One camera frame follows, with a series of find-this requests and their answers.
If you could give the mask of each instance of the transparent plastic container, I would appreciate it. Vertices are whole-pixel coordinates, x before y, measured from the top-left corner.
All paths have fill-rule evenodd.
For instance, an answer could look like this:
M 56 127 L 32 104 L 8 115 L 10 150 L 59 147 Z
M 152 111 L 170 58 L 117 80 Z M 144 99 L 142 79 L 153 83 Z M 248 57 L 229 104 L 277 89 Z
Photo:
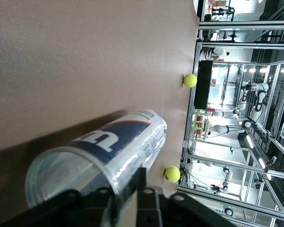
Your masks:
M 26 177 L 29 207 L 68 189 L 87 195 L 111 186 L 120 211 L 128 199 L 128 182 L 139 167 L 150 169 L 165 143 L 166 129 L 154 111 L 141 110 L 41 153 Z

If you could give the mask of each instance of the tennis ball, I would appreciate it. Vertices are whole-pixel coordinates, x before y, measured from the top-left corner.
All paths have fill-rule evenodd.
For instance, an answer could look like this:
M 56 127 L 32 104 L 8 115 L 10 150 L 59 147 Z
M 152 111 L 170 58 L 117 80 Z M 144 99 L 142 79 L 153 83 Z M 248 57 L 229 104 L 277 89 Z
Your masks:
M 194 87 L 197 84 L 197 77 L 192 73 L 187 74 L 183 79 L 183 83 L 186 87 Z
M 170 166 L 165 169 L 164 176 L 169 182 L 178 182 L 180 179 L 180 170 L 175 166 Z

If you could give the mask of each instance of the yellow tennis ball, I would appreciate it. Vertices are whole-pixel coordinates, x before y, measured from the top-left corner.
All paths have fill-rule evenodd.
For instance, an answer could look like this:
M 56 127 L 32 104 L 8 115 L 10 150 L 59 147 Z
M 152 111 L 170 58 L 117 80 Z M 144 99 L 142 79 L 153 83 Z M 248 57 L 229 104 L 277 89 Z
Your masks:
M 197 84 L 197 77 L 192 73 L 187 74 L 183 79 L 183 83 L 186 87 L 194 87 Z
M 164 176 L 169 182 L 178 182 L 180 179 L 180 170 L 175 166 L 170 166 L 165 169 Z

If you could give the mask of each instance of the black panel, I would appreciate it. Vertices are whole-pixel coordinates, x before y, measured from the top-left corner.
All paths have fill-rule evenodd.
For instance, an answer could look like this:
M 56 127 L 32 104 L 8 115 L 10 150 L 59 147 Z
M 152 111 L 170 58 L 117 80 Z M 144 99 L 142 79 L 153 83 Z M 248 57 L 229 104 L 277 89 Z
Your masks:
M 195 87 L 194 106 L 196 109 L 206 110 L 210 79 L 212 77 L 213 61 L 201 61 L 198 82 Z

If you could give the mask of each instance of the blue label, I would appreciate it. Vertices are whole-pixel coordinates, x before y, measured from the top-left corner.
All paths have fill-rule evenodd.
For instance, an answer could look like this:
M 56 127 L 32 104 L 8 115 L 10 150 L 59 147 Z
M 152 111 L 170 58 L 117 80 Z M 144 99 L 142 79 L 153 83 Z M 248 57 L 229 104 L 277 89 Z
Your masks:
M 150 123 L 141 121 L 114 122 L 71 141 L 66 146 L 85 150 L 106 164 L 149 125 Z

